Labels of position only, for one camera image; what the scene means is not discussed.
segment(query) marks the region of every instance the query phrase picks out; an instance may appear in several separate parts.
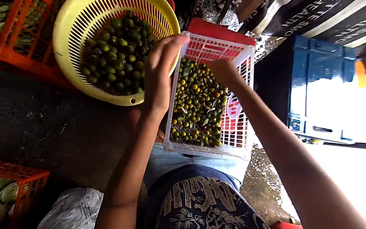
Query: crate handle hole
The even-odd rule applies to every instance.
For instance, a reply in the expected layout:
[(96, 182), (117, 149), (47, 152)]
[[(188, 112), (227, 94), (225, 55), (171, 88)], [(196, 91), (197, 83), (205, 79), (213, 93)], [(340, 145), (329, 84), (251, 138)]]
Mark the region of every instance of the crate handle hole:
[(209, 45), (209, 44), (204, 45), (204, 48), (206, 48), (206, 49), (214, 49), (214, 50), (218, 50), (218, 51), (224, 51), (225, 50), (224, 48), (217, 47), (217, 46), (213, 46), (213, 45)]

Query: yellow plastic colander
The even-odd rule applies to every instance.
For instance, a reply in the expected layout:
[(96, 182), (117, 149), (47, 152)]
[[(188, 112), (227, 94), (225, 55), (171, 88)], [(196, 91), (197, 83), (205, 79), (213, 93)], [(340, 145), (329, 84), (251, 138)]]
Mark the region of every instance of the yellow plastic colander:
[[(93, 38), (110, 18), (120, 18), (126, 10), (145, 19), (153, 38), (179, 34), (175, 13), (166, 0), (67, 0), (61, 7), (53, 29), (54, 56), (67, 79), (80, 91), (115, 105), (133, 106), (144, 101), (144, 92), (116, 96), (90, 84), (80, 72), (84, 41)], [(179, 55), (171, 66), (173, 72)]]

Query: gray plastic bag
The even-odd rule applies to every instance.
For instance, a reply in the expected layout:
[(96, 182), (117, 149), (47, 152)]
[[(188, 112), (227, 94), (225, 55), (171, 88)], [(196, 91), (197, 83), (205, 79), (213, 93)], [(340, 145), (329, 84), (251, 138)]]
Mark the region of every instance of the gray plastic bag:
[(64, 191), (37, 229), (93, 229), (104, 194), (92, 188)]

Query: hand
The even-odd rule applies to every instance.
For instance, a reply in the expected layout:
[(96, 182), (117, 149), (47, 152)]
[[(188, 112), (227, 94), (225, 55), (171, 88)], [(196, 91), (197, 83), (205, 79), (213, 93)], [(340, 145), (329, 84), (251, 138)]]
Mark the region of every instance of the hand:
[(165, 114), (170, 105), (169, 73), (181, 46), (188, 43), (190, 38), (184, 35), (174, 35), (163, 38), (149, 54), (145, 66), (145, 109), (148, 112)]
[(244, 79), (238, 73), (235, 65), (228, 60), (214, 60), (211, 62), (210, 69), (214, 73), (214, 77), (218, 82), (224, 86), (229, 87), (233, 90), (233, 87), (237, 87), (245, 83)]

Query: red object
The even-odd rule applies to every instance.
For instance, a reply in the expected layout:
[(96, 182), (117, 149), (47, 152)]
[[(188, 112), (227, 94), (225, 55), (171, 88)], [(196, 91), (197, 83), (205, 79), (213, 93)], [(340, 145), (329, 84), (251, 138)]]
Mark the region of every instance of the red object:
[(173, 2), (173, 0), (166, 0), (166, 1), (169, 3), (172, 10), (175, 11), (175, 2)]
[(272, 227), (272, 229), (303, 229), (303, 227), (288, 222), (278, 222)]
[(49, 178), (49, 171), (0, 161), (0, 177), (14, 180), (19, 186), (11, 217), (17, 219), (29, 211), (34, 198), (42, 193)]
[(211, 38), (221, 39), (229, 42), (247, 44), (255, 46), (255, 40), (243, 34), (228, 30), (222, 26), (206, 22), (201, 18), (193, 18), (187, 31), (207, 36)]
[(61, 5), (59, 0), (14, 0), (0, 32), (0, 60), (36, 79), (73, 88), (53, 53), (53, 24)]

